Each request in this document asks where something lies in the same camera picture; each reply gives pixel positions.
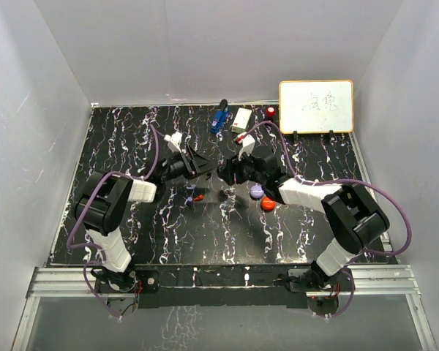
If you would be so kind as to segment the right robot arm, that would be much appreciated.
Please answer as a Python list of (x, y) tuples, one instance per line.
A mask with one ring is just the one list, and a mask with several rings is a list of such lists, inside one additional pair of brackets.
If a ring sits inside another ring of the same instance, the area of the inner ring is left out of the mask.
[(305, 273), (286, 279), (307, 289), (330, 289), (337, 283), (339, 271), (390, 226), (364, 185), (306, 185), (285, 171), (266, 146), (227, 158), (217, 168), (217, 175), (230, 186), (253, 181), (277, 203), (326, 215), (334, 238)]

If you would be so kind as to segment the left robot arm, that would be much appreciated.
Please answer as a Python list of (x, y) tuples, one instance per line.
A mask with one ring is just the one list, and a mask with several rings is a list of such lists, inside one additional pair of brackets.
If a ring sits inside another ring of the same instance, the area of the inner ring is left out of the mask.
[(84, 226), (92, 246), (102, 255), (99, 273), (94, 276), (111, 288), (127, 292), (136, 283), (131, 255), (122, 238), (120, 224), (129, 203), (153, 203), (165, 192), (165, 184), (175, 178), (187, 180), (210, 175), (214, 163), (191, 146), (157, 160), (148, 175), (133, 178), (115, 172), (94, 171), (74, 205), (74, 228)]

